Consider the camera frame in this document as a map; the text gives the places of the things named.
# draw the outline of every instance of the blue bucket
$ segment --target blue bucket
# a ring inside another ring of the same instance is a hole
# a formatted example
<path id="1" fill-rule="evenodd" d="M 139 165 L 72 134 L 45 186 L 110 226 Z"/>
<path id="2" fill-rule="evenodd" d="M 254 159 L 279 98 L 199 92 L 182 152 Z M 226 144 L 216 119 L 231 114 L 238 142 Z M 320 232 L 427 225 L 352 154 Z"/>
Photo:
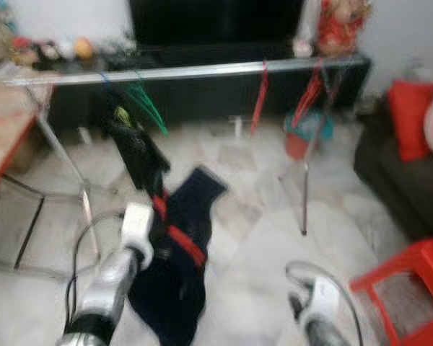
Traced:
<path id="1" fill-rule="evenodd" d="M 320 119 L 323 114 L 319 110 L 308 110 L 302 116 L 295 128 L 292 128 L 292 121 L 294 119 L 294 112 L 289 112 L 286 116 L 284 129 L 287 133 L 293 133 L 305 141 L 309 141 L 315 134 L 318 128 Z M 322 141 L 329 141 L 333 137 L 333 122 L 327 117 L 325 124 L 320 132 L 319 139 Z"/>

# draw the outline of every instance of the black cloth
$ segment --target black cloth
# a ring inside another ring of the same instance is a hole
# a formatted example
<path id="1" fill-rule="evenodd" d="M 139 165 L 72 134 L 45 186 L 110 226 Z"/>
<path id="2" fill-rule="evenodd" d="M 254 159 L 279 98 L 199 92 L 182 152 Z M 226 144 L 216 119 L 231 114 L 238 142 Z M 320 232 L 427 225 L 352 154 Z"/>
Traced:
<path id="1" fill-rule="evenodd" d="M 163 219 L 156 210 L 154 228 L 161 234 L 153 242 L 154 259 L 140 272 L 128 299 L 135 312 L 154 330 L 161 346 L 189 346 L 205 306 L 204 269 L 166 232 L 179 228 L 206 255 L 211 238 L 210 207 L 226 187 L 203 167 L 166 199 Z"/>
<path id="2" fill-rule="evenodd" d="M 107 88 L 102 97 L 95 98 L 93 105 L 97 109 L 96 123 L 105 135 L 113 137 L 136 189 L 146 190 L 150 197 L 162 191 L 162 173 L 170 170 L 170 163 L 137 125 L 139 116 L 128 109 L 122 95 L 111 88 Z M 131 127 L 116 118 L 118 107 L 129 114 Z"/>

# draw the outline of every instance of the metal rod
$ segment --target metal rod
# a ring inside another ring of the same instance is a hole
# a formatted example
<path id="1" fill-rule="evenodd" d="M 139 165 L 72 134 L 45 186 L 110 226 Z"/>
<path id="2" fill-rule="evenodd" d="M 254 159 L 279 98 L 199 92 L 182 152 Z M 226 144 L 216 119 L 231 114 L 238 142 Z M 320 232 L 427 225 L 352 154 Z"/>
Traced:
<path id="1" fill-rule="evenodd" d="M 40 199 L 40 202 L 38 203 L 37 211 L 35 211 L 34 217 L 32 218 L 32 221 L 30 222 L 29 229 L 27 230 L 26 237 L 24 239 L 24 242 L 22 243 L 21 249 L 19 250 L 19 254 L 17 255 L 16 262 L 14 263 L 14 268 L 18 269 L 19 264 L 21 264 L 22 256 L 24 256 L 24 252 L 26 251 L 27 244 L 29 244 L 30 237 L 32 236 L 32 232 L 34 230 L 35 223 L 37 222 L 38 216 L 40 215 L 40 212 L 42 211 L 43 203 L 45 202 L 45 197 L 42 197 Z"/>
<path id="2" fill-rule="evenodd" d="M 302 196 L 302 202 L 303 202 L 303 220 L 302 220 L 302 228 L 300 231 L 302 232 L 303 236 L 306 236 L 307 234 L 307 219 L 308 219 L 308 175 L 310 173 L 310 163 L 308 161 L 304 162 L 304 168 L 305 173 L 303 177 L 303 196 Z"/>
<path id="3" fill-rule="evenodd" d="M 79 171 L 75 163 L 72 161 L 71 157 L 67 154 L 66 149 L 58 140 L 58 137 L 56 137 L 55 133 L 53 132 L 53 129 L 48 123 L 47 121 L 48 107 L 44 107 L 39 103 L 37 97 L 35 97 L 34 93 L 30 89 L 30 84 L 26 84 L 25 88 L 27 93 L 31 96 L 33 102 L 40 110 L 37 118 L 37 122 L 38 125 L 40 126 L 40 129 L 43 131 L 43 134 L 48 139 L 50 145 L 56 151 L 56 154 L 58 154 L 62 162 L 67 164 L 72 169 L 72 172 L 75 174 L 75 176 L 80 182 L 80 186 L 82 187 L 82 190 L 80 192 L 82 197 L 82 205 L 83 205 L 85 217 L 87 219 L 87 223 L 90 224 L 92 222 L 93 217 L 92 217 L 92 209 L 89 203 L 88 192 L 87 192 L 87 186 L 89 185 L 89 182 L 85 178 L 83 178 L 82 173 Z M 93 250 L 96 254 L 97 261 L 98 261 L 101 258 L 101 254 L 100 254 L 99 242 L 97 240 L 97 236 L 94 228 L 91 228 L 90 233 L 92 236 Z"/>
<path id="4" fill-rule="evenodd" d="M 99 192 L 106 192 L 106 193 L 110 193 L 112 195 L 117 195 L 118 194 L 118 189 L 116 189 L 115 187 L 109 187 L 109 186 L 104 186 L 104 185 L 99 185 L 99 184 L 93 184 L 92 182 L 89 184 L 89 188 L 91 190 L 97 190 Z"/>
<path id="5" fill-rule="evenodd" d="M 327 73 L 323 69 L 323 74 L 325 74 L 325 79 L 328 79 Z M 312 153 L 316 149 L 316 145 L 318 144 L 319 137 L 321 130 L 323 129 L 323 126 L 325 124 L 325 121 L 327 120 L 327 117 L 330 115 L 333 103 L 335 101 L 335 98 L 338 93 L 338 89 L 340 88 L 341 82 L 343 81 L 343 75 L 338 74 L 335 77 L 333 88 L 331 89 L 329 85 L 326 85 L 326 92 L 327 92 L 327 100 L 325 101 L 324 107 L 323 107 L 323 116 L 320 119 L 320 122 L 318 123 L 318 126 L 314 132 L 313 137 L 311 138 L 310 142 L 308 143 L 308 147 L 306 150 L 305 157 L 303 159 L 304 162 L 304 178 L 303 178 L 303 196 L 302 196 L 302 227 L 300 231 L 302 232 L 303 236 L 307 235 L 307 213 L 308 213 L 308 184 L 309 184 L 309 174 L 310 174 L 310 159 L 312 156 Z"/>
<path id="6" fill-rule="evenodd" d="M 314 68 L 320 58 L 285 59 L 267 61 L 266 68 L 271 72 L 282 72 Z M 323 58 L 325 68 L 342 68 L 345 66 L 359 65 L 364 58 L 359 55 L 348 58 Z M 218 65 L 186 66 L 171 68 L 151 68 L 143 70 L 129 70 L 118 72 L 103 72 L 101 74 L 68 74 L 65 76 L 47 76 L 35 78 L 19 78 L 3 81 L 9 87 L 26 87 L 35 85 L 73 85 L 73 84 L 97 84 L 104 83 L 105 78 L 111 82 L 158 80 L 158 79 L 183 79 L 208 76 L 230 76 L 243 74 L 260 74 L 263 72 L 263 62 L 247 63 L 223 63 Z"/>
<path id="7" fill-rule="evenodd" d="M 91 208 L 91 205 L 89 202 L 88 186 L 89 186 L 88 182 L 83 184 L 82 190 L 80 191 L 80 193 L 82 194 L 82 205 L 84 208 L 85 218 L 87 219 L 88 224 L 90 224 L 93 220 L 93 215 L 92 215 L 92 208 Z M 95 226 L 93 226 L 91 228 L 90 236 L 91 236 L 90 238 L 92 239 L 93 250 L 95 251 L 95 254 L 96 254 L 96 260 L 99 261 L 101 259 L 100 243 L 99 243 L 98 238 L 96 236 Z"/>
<path id="8" fill-rule="evenodd" d="M 46 110 L 42 110 L 41 114 L 38 116 L 37 122 L 40 126 L 40 129 L 43 131 L 43 134 L 50 142 L 50 145 L 53 147 L 53 149 L 56 151 L 56 154 L 59 156 L 59 158 L 67 164 L 69 168 L 71 168 L 72 172 L 75 174 L 77 179 L 79 180 L 80 184 L 84 184 L 85 180 L 82 176 L 82 173 L 80 173 L 79 169 L 76 167 L 74 162 L 71 160 L 69 155 L 67 154 L 66 149 L 63 147 L 61 142 L 58 140 L 58 137 L 56 137 L 55 133 L 51 129 L 50 124 L 48 124 L 48 121 L 46 120 Z"/>
<path id="9" fill-rule="evenodd" d="M 20 182 L 19 180 L 16 180 L 13 177 L 10 177 L 7 174 L 2 174 L 1 177 L 5 180 L 7 180 L 8 182 L 11 182 L 12 184 L 15 184 L 19 187 L 21 187 L 22 189 L 29 191 L 35 195 L 39 195 L 41 197 L 45 197 L 47 200 L 50 198 L 54 198 L 54 199 L 67 199 L 67 200 L 81 200 L 79 195 L 70 195 L 70 194 L 66 194 L 66 193 L 54 193 L 54 192 L 46 192 L 46 191 L 40 191 L 37 190 L 29 185 L 24 184 L 23 182 Z"/>

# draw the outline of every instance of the red stool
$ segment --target red stool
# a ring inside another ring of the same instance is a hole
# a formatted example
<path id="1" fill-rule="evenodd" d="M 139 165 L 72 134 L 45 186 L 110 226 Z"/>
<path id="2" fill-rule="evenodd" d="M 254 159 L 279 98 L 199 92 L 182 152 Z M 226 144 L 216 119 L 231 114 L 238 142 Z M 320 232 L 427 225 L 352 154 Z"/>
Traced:
<path id="1" fill-rule="evenodd" d="M 433 296 L 433 240 L 420 241 L 404 252 L 396 255 L 383 265 L 351 283 L 353 292 L 365 291 L 377 305 L 383 318 L 383 325 L 391 345 L 433 346 L 433 320 L 416 331 L 399 339 L 383 302 L 376 294 L 373 285 L 402 272 L 414 272 L 425 283 Z"/>

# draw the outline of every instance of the black cable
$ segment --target black cable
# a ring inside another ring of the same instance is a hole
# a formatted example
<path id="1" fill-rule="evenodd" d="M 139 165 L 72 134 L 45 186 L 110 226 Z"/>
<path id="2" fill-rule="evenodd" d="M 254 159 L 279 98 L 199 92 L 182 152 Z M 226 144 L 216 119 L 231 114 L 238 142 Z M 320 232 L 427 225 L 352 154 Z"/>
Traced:
<path id="1" fill-rule="evenodd" d="M 335 286 L 337 286 L 337 288 L 341 292 L 341 295 L 345 298 L 345 301 L 348 304 L 348 306 L 351 310 L 351 313 L 353 314 L 353 320 L 354 320 L 354 323 L 356 325 L 356 330 L 357 330 L 357 335 L 358 335 L 358 340 L 359 340 L 359 346 L 364 346 L 364 343 L 362 340 L 361 324 L 359 324 L 358 314 L 356 312 L 356 308 L 354 307 L 353 300 L 351 299 L 350 294 L 348 293 L 346 288 L 343 286 L 343 284 L 335 276 L 330 274 L 327 270 L 319 267 L 318 265 L 315 265 L 313 263 L 306 262 L 306 261 L 299 261 L 299 260 L 291 261 L 291 262 L 287 263 L 286 276 L 289 280 L 291 278 L 295 278 L 295 276 L 293 276 L 290 273 L 290 270 L 292 269 L 292 267 L 296 267 L 299 269 L 300 268 L 313 269 L 316 272 L 319 272 L 321 275 L 326 276 L 329 280 L 331 280 L 335 284 Z"/>
<path id="2" fill-rule="evenodd" d="M 66 329 L 70 322 L 71 322 L 71 318 L 74 315 L 75 312 L 75 308 L 76 308 L 76 302 L 77 302 L 77 256 L 79 253 L 79 248 L 80 248 L 80 244 L 82 243 L 83 238 L 85 237 L 85 235 L 88 233 L 88 231 L 99 221 L 104 220 L 106 218 L 110 218 L 110 217 L 117 217 L 117 218 L 121 218 L 123 216 L 123 211 L 117 211 L 117 212 L 113 212 L 113 211 L 108 211 L 105 213 L 101 213 L 98 216 L 96 216 L 95 218 L 92 219 L 92 222 L 90 222 L 90 224 L 84 228 L 84 230 L 81 232 L 81 234 L 79 235 L 79 238 L 77 239 L 77 242 L 75 244 L 74 247 L 74 252 L 73 252 L 73 259 L 72 259 L 72 275 L 71 275 L 71 279 L 67 284 L 66 287 L 66 325 L 64 326 L 64 329 Z M 69 310 L 69 296 L 70 296 L 70 290 L 72 287 L 72 310 Z"/>

